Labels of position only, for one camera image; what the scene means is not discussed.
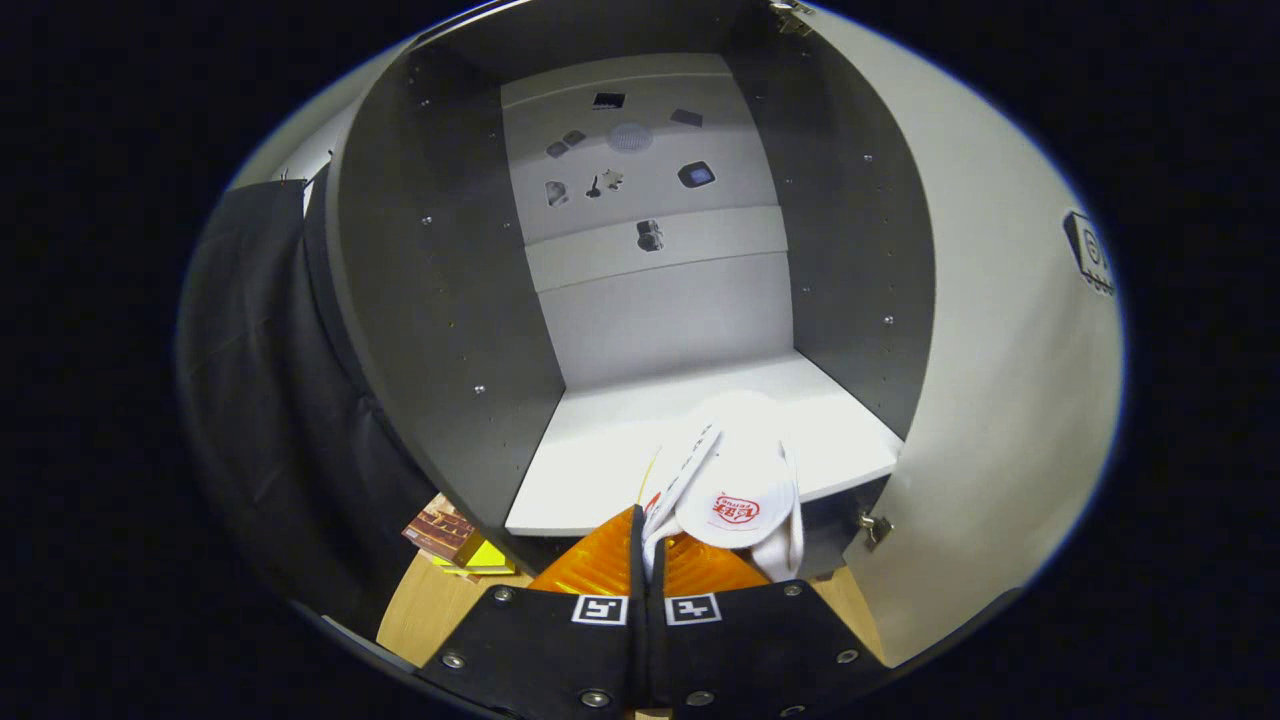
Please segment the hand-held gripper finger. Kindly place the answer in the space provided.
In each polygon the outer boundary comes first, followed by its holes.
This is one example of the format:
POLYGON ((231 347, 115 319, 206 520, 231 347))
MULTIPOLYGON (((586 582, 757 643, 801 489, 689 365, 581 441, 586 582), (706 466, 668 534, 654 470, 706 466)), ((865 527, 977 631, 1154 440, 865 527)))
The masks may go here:
POLYGON ((485 591, 415 678, 486 719, 623 719, 643 683, 643 511, 627 507, 526 587, 485 591))
POLYGON ((648 594, 648 691, 673 719, 852 719, 890 683, 810 583, 677 594, 673 547, 658 544, 648 594))

